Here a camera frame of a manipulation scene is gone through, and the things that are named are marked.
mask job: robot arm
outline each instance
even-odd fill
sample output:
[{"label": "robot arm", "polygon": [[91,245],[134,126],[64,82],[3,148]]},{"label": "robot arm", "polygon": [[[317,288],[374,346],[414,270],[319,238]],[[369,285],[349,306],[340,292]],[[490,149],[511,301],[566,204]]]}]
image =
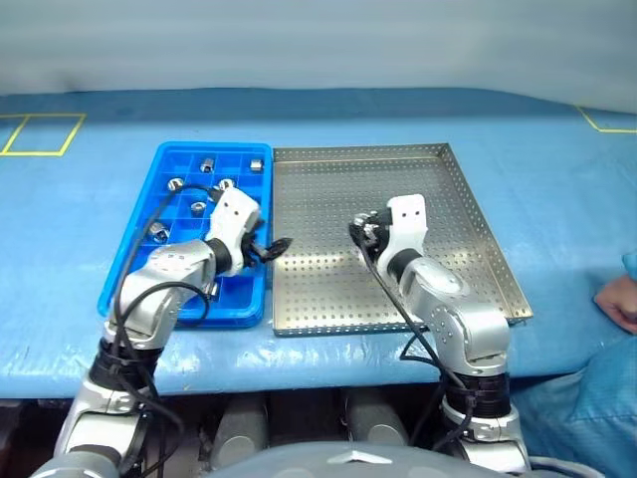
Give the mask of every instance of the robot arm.
[{"label": "robot arm", "polygon": [[[234,276],[253,264],[249,252],[262,262],[283,253],[290,239],[277,241],[268,250],[252,244],[259,215],[256,201],[239,189],[226,189],[211,214],[205,241],[196,239],[154,250],[142,268],[125,278],[120,308],[125,311],[142,293],[166,283],[207,290],[215,276]],[[134,357],[121,344],[116,345],[116,354],[112,353],[117,324],[114,311],[110,312],[96,359],[58,437],[54,459],[34,477],[118,477],[138,463],[150,414],[138,394],[131,392],[149,394],[144,373],[154,373],[181,307],[194,295],[194,290],[184,287],[160,287],[132,309],[124,327]],[[112,373],[114,367],[117,376]],[[125,377],[134,390],[126,389],[119,377]]]},{"label": "robot arm", "polygon": [[394,197],[386,210],[359,214],[350,225],[354,242],[384,282],[398,286],[407,312],[431,331],[440,362],[464,385],[449,385],[443,398],[450,428],[467,417],[466,395],[475,397],[466,429],[445,451],[496,471],[524,472],[529,460],[509,399],[507,320],[464,279],[425,256],[426,233],[420,194]]}]

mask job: gray cylinder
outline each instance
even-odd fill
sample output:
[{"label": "gray cylinder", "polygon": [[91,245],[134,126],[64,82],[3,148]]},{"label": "gray cylinder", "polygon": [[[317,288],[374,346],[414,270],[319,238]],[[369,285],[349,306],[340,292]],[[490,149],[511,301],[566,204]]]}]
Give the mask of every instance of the gray cylinder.
[{"label": "gray cylinder", "polygon": [[232,398],[212,445],[212,470],[233,465],[268,446],[268,415],[260,393]]},{"label": "gray cylinder", "polygon": [[376,388],[353,388],[347,393],[347,428],[354,441],[376,445],[406,445],[405,427]]},{"label": "gray cylinder", "polygon": [[55,456],[31,475],[31,478],[119,478],[115,465],[102,455],[73,451]]}]

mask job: metal nut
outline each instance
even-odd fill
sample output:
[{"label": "metal nut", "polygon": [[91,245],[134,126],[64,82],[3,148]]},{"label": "metal nut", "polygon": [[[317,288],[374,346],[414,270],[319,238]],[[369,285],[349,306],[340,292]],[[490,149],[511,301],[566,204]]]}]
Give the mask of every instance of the metal nut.
[{"label": "metal nut", "polygon": [[263,171],[263,159],[252,159],[250,161],[250,170],[252,172],[262,172]]},{"label": "metal nut", "polygon": [[231,187],[235,187],[235,181],[230,178],[222,179],[219,181],[219,189],[225,191],[226,189],[230,189]]},{"label": "metal nut", "polygon": [[158,244],[168,240],[168,228],[160,222],[153,222],[148,229],[150,238]]},{"label": "metal nut", "polygon": [[168,181],[168,190],[169,191],[176,191],[181,186],[183,186],[183,179],[180,178],[180,177],[173,177],[172,179],[170,179]]},{"label": "metal nut", "polygon": [[201,164],[199,164],[199,170],[201,172],[212,172],[215,168],[215,160],[212,157],[206,157]]},{"label": "metal nut", "polygon": [[203,216],[204,211],[206,210],[206,203],[202,201],[193,202],[190,204],[190,212],[195,217]]}]

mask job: blue tablecloth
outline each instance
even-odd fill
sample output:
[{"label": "blue tablecloth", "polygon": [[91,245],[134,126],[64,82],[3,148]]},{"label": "blue tablecloth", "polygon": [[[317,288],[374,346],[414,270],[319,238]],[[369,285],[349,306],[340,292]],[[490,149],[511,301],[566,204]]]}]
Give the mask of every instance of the blue tablecloth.
[{"label": "blue tablecloth", "polygon": [[[88,116],[61,157],[0,156],[0,397],[75,393],[102,332],[98,295],[166,140],[449,142],[535,313],[513,329],[512,374],[574,371],[625,337],[591,297],[637,246],[637,136],[598,132],[574,107],[473,90],[0,98],[0,114],[42,112]],[[590,114],[604,125],[614,119]],[[8,134],[2,124],[0,139]],[[25,126],[16,147],[55,142],[51,127]],[[427,365],[397,360],[406,334],[279,339],[271,320],[242,331],[176,332],[159,362],[159,390],[437,379]]]}]

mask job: blue plastic tray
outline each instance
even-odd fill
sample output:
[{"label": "blue plastic tray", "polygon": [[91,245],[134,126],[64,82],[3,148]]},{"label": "blue plastic tray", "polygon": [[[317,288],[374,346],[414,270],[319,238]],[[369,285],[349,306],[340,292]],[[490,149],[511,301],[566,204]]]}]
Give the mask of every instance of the blue plastic tray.
[{"label": "blue plastic tray", "polygon": [[[202,173],[199,165],[208,157],[215,161],[214,170],[211,173]],[[263,159],[263,172],[250,170],[250,161],[254,158]],[[265,223],[257,230],[257,243],[267,245],[272,202],[272,162],[272,149],[266,144],[241,142],[166,142],[162,144],[155,154],[110,267],[98,301],[100,314],[107,315],[117,277],[131,242],[155,207],[168,193],[167,184],[173,177],[182,178],[186,184],[206,186],[216,185],[224,178],[233,179],[239,189],[261,205],[261,217]],[[190,205],[196,201],[204,201],[207,204],[201,218],[193,217],[190,212]],[[203,191],[186,190],[178,194],[160,217],[160,222],[170,230],[166,243],[203,239],[210,227],[210,213],[214,208],[215,204],[209,200],[206,201],[206,193]],[[145,264],[150,252],[159,246],[160,244],[145,237],[131,270],[134,271]],[[219,295],[211,304],[208,317],[201,327],[251,327],[261,321],[266,291],[264,265],[259,264],[255,268],[244,269],[235,277],[220,277],[216,280],[220,285]],[[195,297],[184,305],[179,321],[184,325],[197,322],[202,313],[203,302]]]}]

